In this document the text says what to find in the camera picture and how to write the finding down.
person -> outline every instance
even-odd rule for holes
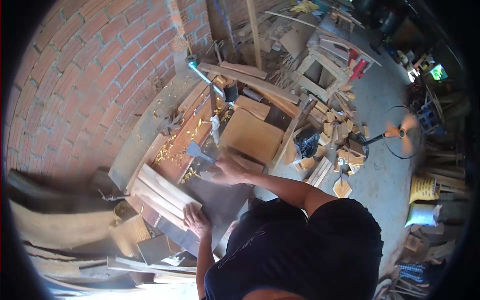
[[[213,181],[254,184],[279,198],[252,202],[256,205],[240,217],[216,263],[208,219],[185,207],[185,225],[200,239],[199,299],[373,298],[383,242],[363,205],[301,181],[249,171],[225,154],[215,165],[222,172]]]

wooden panel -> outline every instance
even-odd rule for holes
[[[249,111],[262,121],[265,121],[265,118],[268,116],[268,112],[270,111],[270,107],[268,105],[257,102],[245,96],[239,96],[237,100],[235,100],[235,103],[233,104],[233,110],[236,110],[239,107]]]
[[[203,62],[198,65],[198,69],[202,70],[202,71],[205,71],[205,72],[217,74],[217,75],[222,75],[222,76],[225,76],[225,77],[233,79],[233,80],[241,81],[244,84],[262,89],[262,90],[264,90],[268,93],[276,95],[276,96],[278,96],[278,97],[280,97],[280,98],[282,98],[286,101],[289,101],[291,103],[294,103],[294,104],[297,104],[299,102],[299,99],[300,99],[298,96],[292,95],[287,90],[284,90],[284,89],[282,89],[278,86],[275,86],[273,84],[269,84],[269,83],[267,83],[267,82],[265,82],[261,79],[258,79],[258,78],[252,77],[252,76],[248,76],[248,75],[245,75],[245,74],[242,74],[242,73],[239,73],[239,72],[235,72],[235,71],[232,71],[232,70],[228,70],[228,69],[225,69],[225,68],[222,68],[222,67],[217,67],[217,66],[207,64],[207,63],[203,63]]]
[[[257,77],[260,79],[265,79],[267,77],[267,72],[260,71],[259,69],[252,66],[239,65],[236,63],[229,63],[229,62],[223,61],[220,63],[220,67],[237,71],[249,76]]]
[[[279,128],[260,121],[246,110],[238,108],[228,121],[220,137],[220,143],[271,166],[283,135]]]

wooden stick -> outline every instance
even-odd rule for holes
[[[377,62],[375,59],[373,59],[370,55],[368,55],[367,53],[365,53],[364,51],[362,51],[360,48],[358,48],[357,46],[353,45],[352,43],[342,39],[341,37],[339,36],[336,36],[334,34],[332,34],[331,32],[319,27],[319,26],[315,26],[315,25],[312,25],[308,22],[305,22],[303,20],[299,20],[299,19],[295,19],[295,18],[292,18],[292,17],[289,17],[289,16],[285,16],[285,15],[282,15],[282,14],[279,14],[279,13],[276,13],[276,12],[269,12],[269,11],[265,11],[265,13],[269,13],[269,14],[272,14],[272,15],[275,15],[275,16],[279,16],[279,17],[283,17],[283,18],[287,18],[287,19],[290,19],[290,20],[293,20],[293,21],[297,21],[297,22],[300,22],[302,24],[305,24],[305,25],[308,25],[308,26],[311,26],[313,28],[316,28],[318,30],[320,30],[321,32],[323,32],[324,34],[326,34],[327,36],[329,37],[334,37],[334,38],[337,38],[340,42],[344,43],[347,47],[351,48],[351,49],[354,49],[355,51],[357,52],[360,52],[360,53],[363,53],[365,54],[365,56],[367,56],[368,58],[370,58],[373,62],[375,62],[376,64],[378,64],[379,66],[382,66],[379,62]]]
[[[262,57],[260,56],[260,39],[258,37],[257,16],[255,14],[255,5],[253,0],[247,0],[248,17],[252,26],[253,45],[255,46],[255,59],[257,60],[257,68],[262,70]]]

wood scrap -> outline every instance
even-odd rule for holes
[[[345,179],[339,178],[333,185],[333,192],[340,199],[348,198],[352,193],[352,188]]]
[[[366,138],[366,139],[369,139],[370,138],[370,131],[368,130],[368,126],[362,126],[362,131],[363,131],[363,136]]]
[[[203,63],[203,62],[198,65],[198,69],[201,71],[205,71],[205,72],[209,72],[217,75],[222,75],[224,77],[227,77],[233,80],[238,80],[240,82],[243,82],[244,84],[249,85],[250,87],[255,87],[255,88],[264,90],[268,93],[271,93],[275,96],[278,96],[294,104],[297,104],[300,99],[300,97],[292,95],[288,91],[281,89],[278,86],[274,86],[273,84],[269,84],[258,78],[245,75],[236,71],[232,71],[229,69],[225,69],[222,67],[214,66],[211,64]]]
[[[284,132],[279,128],[260,121],[246,110],[238,108],[220,136],[220,144],[232,147],[271,166],[283,136]]]
[[[229,62],[223,61],[220,63],[220,67],[237,71],[249,76],[257,77],[260,79],[265,79],[267,77],[266,72],[260,71],[259,69],[252,66],[240,65],[236,63],[229,63]]]
[[[150,238],[142,215],[136,215],[111,228],[110,234],[122,254],[128,257],[137,256],[139,254],[137,243]]]
[[[235,103],[233,104],[233,110],[236,110],[239,107],[247,110],[262,121],[265,121],[265,118],[270,112],[270,106],[242,95],[240,95],[237,100],[235,100]]]
[[[50,249],[71,249],[109,235],[115,221],[111,211],[82,214],[40,214],[10,202],[13,219],[23,240]]]
[[[318,143],[320,145],[326,146],[331,141],[332,141],[332,139],[329,138],[324,132],[320,133],[320,138],[318,140]]]

wooden board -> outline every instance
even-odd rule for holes
[[[265,79],[267,77],[266,72],[260,71],[259,69],[255,68],[255,67],[252,67],[252,66],[240,65],[240,64],[236,64],[236,63],[229,63],[229,62],[223,61],[223,62],[220,63],[220,67],[225,68],[225,69],[229,69],[229,70],[233,70],[233,71],[237,71],[237,72],[240,72],[240,73],[243,73],[243,74],[246,74],[246,75],[250,75],[250,76],[253,76],[253,77],[257,77],[257,78],[260,78],[260,79]]]
[[[283,164],[286,166],[293,163],[296,157],[297,157],[297,149],[295,147],[295,143],[293,142],[293,139],[290,139],[287,142],[285,155],[283,156]]]
[[[339,178],[333,185],[333,192],[340,199],[348,198],[352,192],[352,188],[345,179],[342,180]]]
[[[217,75],[222,75],[227,78],[233,79],[233,80],[238,80],[240,82],[243,82],[244,84],[250,85],[252,87],[264,90],[268,93],[271,93],[275,96],[278,96],[286,101],[289,101],[291,103],[297,104],[299,102],[300,97],[292,95],[289,91],[284,90],[278,86],[275,86],[273,84],[269,84],[261,79],[248,76],[236,71],[232,71],[229,69],[225,69],[222,67],[217,67],[211,64],[207,63],[200,63],[198,65],[198,69],[201,71],[217,74]]]
[[[256,116],[259,120],[265,121],[265,118],[268,116],[270,107],[266,104],[257,102],[245,96],[239,96],[233,104],[233,110],[237,108],[243,108],[249,111],[251,114]]]
[[[228,121],[220,137],[220,144],[232,147],[271,166],[283,135],[284,132],[279,128],[260,121],[246,110],[238,108]]]
[[[70,249],[108,237],[112,211],[83,214],[40,214],[10,201],[20,236],[32,245]]]

